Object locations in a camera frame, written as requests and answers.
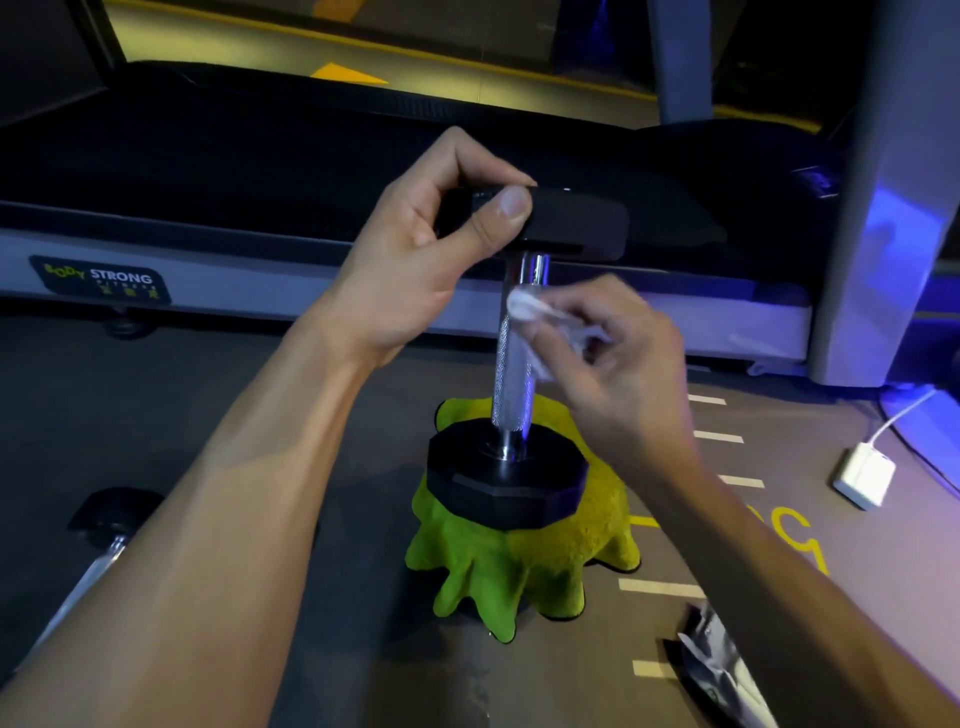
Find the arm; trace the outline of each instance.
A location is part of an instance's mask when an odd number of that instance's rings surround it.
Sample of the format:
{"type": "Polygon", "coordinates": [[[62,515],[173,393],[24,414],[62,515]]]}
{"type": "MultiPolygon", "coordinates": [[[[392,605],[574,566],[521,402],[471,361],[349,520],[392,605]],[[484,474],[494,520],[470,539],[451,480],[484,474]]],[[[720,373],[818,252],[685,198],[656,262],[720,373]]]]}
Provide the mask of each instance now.
{"type": "Polygon", "coordinates": [[[541,297],[613,339],[591,366],[552,327],[526,331],[588,445],[686,560],[781,728],[960,725],[936,682],[707,471],[670,321],[613,277],[541,297]]]}
{"type": "Polygon", "coordinates": [[[384,192],[341,276],[297,321],[116,565],[0,695],[10,726],[267,724],[353,399],[530,213],[508,186],[448,238],[461,178],[533,181],[460,130],[384,192]]]}

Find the green splat mat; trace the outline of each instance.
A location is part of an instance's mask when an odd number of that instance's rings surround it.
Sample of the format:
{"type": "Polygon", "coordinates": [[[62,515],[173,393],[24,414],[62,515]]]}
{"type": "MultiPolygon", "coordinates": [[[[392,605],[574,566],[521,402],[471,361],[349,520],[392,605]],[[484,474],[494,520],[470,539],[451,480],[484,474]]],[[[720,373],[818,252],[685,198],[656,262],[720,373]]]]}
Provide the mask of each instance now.
{"type": "MultiPolygon", "coordinates": [[[[491,406],[490,399],[447,400],[437,412],[437,429],[489,418],[491,406]]],[[[565,406],[537,395],[533,421],[572,440],[589,462],[577,512],[538,530],[496,531],[447,511],[427,490],[424,475],[413,500],[420,530],[405,559],[412,570],[449,571],[433,603],[435,615],[448,617],[469,596],[503,643],[514,638],[522,598],[545,617],[572,619],[584,611],[586,562],[596,559],[620,571],[640,564],[623,481],[590,452],[565,406]]]]}

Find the fingernail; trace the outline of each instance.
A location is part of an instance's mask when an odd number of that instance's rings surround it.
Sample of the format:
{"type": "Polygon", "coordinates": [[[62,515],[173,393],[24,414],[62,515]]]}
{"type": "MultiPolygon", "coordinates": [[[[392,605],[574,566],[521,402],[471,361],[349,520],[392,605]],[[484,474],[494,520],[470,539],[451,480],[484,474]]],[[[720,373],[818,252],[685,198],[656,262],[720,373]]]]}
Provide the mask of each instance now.
{"type": "Polygon", "coordinates": [[[530,340],[536,338],[537,333],[540,331],[540,322],[518,321],[516,322],[516,330],[524,339],[530,340]]]}
{"type": "Polygon", "coordinates": [[[525,214],[530,207],[530,194],[515,184],[504,187],[496,197],[500,214],[511,220],[525,214]]]}

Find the white floor line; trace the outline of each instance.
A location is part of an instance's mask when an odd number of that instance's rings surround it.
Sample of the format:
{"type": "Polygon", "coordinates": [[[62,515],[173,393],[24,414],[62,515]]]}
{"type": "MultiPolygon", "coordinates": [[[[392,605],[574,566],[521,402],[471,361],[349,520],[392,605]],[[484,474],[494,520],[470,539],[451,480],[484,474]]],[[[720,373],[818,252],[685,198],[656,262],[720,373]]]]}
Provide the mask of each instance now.
{"type": "Polygon", "coordinates": [[[634,660],[636,677],[659,677],[662,680],[676,680],[677,673],[669,663],[657,663],[653,660],[634,660]]]}
{"type": "Polygon", "coordinates": [[[642,592],[648,595],[685,596],[688,599],[706,599],[704,590],[696,584],[671,584],[668,581],[620,579],[621,592],[642,592]]]}
{"type": "Polygon", "coordinates": [[[695,429],[693,436],[702,440],[723,440],[725,443],[743,444],[743,438],[739,435],[726,435],[723,432],[704,432],[702,429],[695,429]]]}
{"type": "Polygon", "coordinates": [[[690,401],[701,401],[704,404],[726,404],[727,401],[722,397],[704,397],[703,395],[687,395],[690,401]]]}
{"type": "Polygon", "coordinates": [[[742,485],[745,488],[766,488],[763,481],[755,477],[739,477],[738,475],[720,475],[727,485],[742,485]]]}

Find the white cable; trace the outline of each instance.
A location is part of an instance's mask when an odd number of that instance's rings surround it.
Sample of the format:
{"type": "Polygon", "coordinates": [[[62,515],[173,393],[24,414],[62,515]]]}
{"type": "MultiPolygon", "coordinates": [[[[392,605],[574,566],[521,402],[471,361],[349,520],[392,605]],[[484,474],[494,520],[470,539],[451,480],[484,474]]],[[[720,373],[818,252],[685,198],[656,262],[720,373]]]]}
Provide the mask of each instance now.
{"type": "Polygon", "coordinates": [[[900,412],[898,412],[896,415],[894,415],[893,417],[891,417],[889,420],[887,420],[885,423],[883,423],[883,425],[880,426],[880,429],[877,430],[877,431],[874,433],[874,436],[867,441],[867,445],[869,445],[870,447],[873,447],[873,446],[874,446],[874,443],[876,442],[876,438],[878,438],[880,435],[882,435],[883,432],[884,432],[884,430],[888,429],[888,428],[890,427],[890,425],[892,425],[894,422],[896,422],[896,421],[899,420],[901,417],[903,417],[903,415],[905,415],[905,414],[907,414],[908,412],[916,409],[916,408],[919,407],[921,404],[923,404],[925,401],[929,400],[931,397],[933,397],[933,396],[934,396],[935,394],[937,394],[937,392],[939,392],[939,391],[940,391],[939,389],[937,389],[936,387],[934,387],[934,388],[932,388],[929,392],[927,392],[925,395],[923,395],[922,397],[920,397],[917,401],[915,401],[915,402],[913,402],[912,404],[909,404],[909,405],[907,405],[906,407],[904,407],[900,412]]]}

